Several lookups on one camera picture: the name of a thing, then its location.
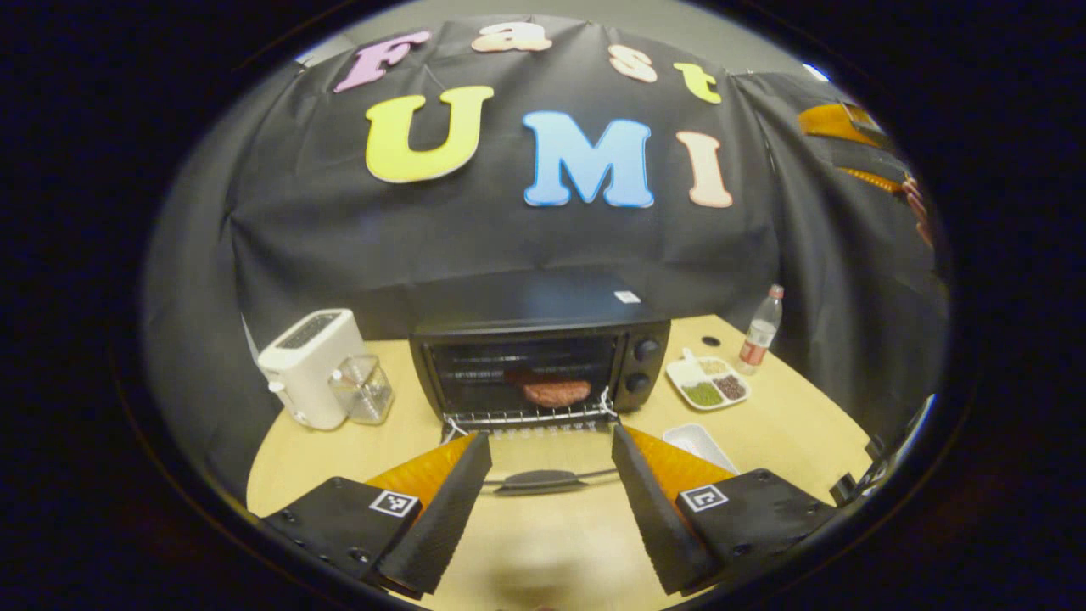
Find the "green beans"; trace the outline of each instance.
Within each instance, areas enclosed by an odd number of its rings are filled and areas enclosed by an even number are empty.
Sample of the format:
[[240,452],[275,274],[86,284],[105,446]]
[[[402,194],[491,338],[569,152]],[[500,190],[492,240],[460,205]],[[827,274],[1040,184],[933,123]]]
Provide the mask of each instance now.
[[708,382],[703,382],[694,386],[683,386],[682,391],[695,406],[703,408],[706,406],[716,406],[724,400],[720,396],[720,393],[717,392],[717,389]]

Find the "pink letter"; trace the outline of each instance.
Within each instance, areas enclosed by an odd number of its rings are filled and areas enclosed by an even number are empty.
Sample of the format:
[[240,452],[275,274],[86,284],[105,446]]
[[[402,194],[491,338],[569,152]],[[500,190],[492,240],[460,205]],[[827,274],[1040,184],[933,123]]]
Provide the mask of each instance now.
[[724,189],[720,164],[717,163],[717,149],[720,148],[720,142],[712,136],[697,131],[680,131],[675,133],[675,138],[686,144],[690,164],[694,168],[694,188],[690,190],[690,200],[709,207],[731,205],[732,194]]
[[415,34],[408,34],[400,38],[393,38],[392,40],[366,47],[358,51],[358,59],[354,62],[354,67],[351,68],[346,78],[337,85],[332,91],[339,93],[352,87],[379,79],[384,76],[384,68],[381,67],[381,62],[394,66],[400,63],[400,60],[407,56],[412,43],[420,44],[429,39],[430,33],[424,29],[422,31],[416,31]]

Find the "white label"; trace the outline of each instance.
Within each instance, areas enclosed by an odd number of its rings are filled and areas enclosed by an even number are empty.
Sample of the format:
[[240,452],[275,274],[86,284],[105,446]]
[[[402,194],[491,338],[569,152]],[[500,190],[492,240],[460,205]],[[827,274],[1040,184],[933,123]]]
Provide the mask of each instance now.
[[680,496],[686,501],[694,511],[705,511],[710,507],[717,507],[718,505],[724,505],[728,502],[728,497],[720,494],[714,485],[702,486],[700,488],[694,488],[693,491],[686,491],[685,493],[680,493]]
[[389,515],[395,515],[396,518],[403,518],[404,515],[407,515],[407,512],[411,511],[411,508],[417,501],[418,497],[384,491],[381,493],[381,496],[377,497],[377,500],[369,504],[369,509],[380,511],[381,513],[388,513]]
[[750,331],[747,332],[747,342],[755,346],[769,348],[774,335],[776,335],[776,328],[766,321],[754,321],[750,323]]
[[641,297],[629,290],[616,290],[615,296],[622,303],[641,303]]

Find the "foam letter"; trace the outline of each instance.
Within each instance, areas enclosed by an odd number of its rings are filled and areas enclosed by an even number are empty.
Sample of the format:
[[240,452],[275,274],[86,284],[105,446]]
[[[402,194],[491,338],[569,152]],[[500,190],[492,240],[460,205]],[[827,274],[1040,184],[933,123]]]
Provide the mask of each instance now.
[[479,145],[482,102],[494,96],[484,86],[456,87],[441,94],[449,104],[449,137],[429,151],[407,145],[412,115],[426,104],[422,96],[392,98],[370,106],[366,167],[386,182],[414,182],[444,176],[471,158]]
[[645,82],[656,82],[656,71],[649,67],[653,60],[648,55],[622,44],[611,44],[607,47],[607,51],[611,54],[611,65],[619,74]]
[[500,23],[490,25],[479,30],[482,34],[471,42],[471,48],[480,53],[494,51],[508,51],[518,49],[520,51],[542,51],[551,48],[551,40],[546,38],[546,30],[543,26],[534,23]]
[[724,189],[724,179],[720,177],[720,164],[717,163],[717,149],[720,148],[720,142],[711,136],[697,131],[680,131],[675,133],[675,138],[686,144],[690,165],[694,168],[694,188],[690,190],[690,200],[710,207],[731,205],[732,194]]
[[674,64],[674,66],[682,72],[682,76],[686,80],[686,88],[690,89],[691,93],[709,103],[720,103],[720,94],[709,89],[709,85],[716,85],[717,79],[705,74],[702,66],[695,64]]
[[381,67],[381,62],[387,63],[389,66],[394,66],[400,63],[400,60],[407,56],[407,51],[411,51],[412,43],[420,44],[429,39],[430,33],[424,29],[422,31],[416,31],[415,34],[408,34],[400,38],[393,38],[392,40],[366,47],[358,51],[358,59],[355,60],[351,72],[348,73],[346,78],[337,85],[332,91],[339,93],[352,87],[379,79],[384,76],[384,68]]
[[652,133],[646,125],[615,119],[593,147],[564,112],[530,112],[523,123],[535,131],[535,183],[525,190],[529,204],[561,205],[569,201],[570,191],[561,183],[563,164],[585,202],[596,199],[610,171],[611,182],[604,191],[607,203],[623,207],[653,204],[645,179],[645,140]]

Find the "burger patty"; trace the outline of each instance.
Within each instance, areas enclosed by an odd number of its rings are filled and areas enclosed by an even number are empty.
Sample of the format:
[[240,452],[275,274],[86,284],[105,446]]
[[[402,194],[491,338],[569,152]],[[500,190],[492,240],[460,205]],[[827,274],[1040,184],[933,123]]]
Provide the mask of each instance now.
[[592,385],[583,380],[538,382],[525,385],[525,397],[542,408],[565,408],[589,398]]

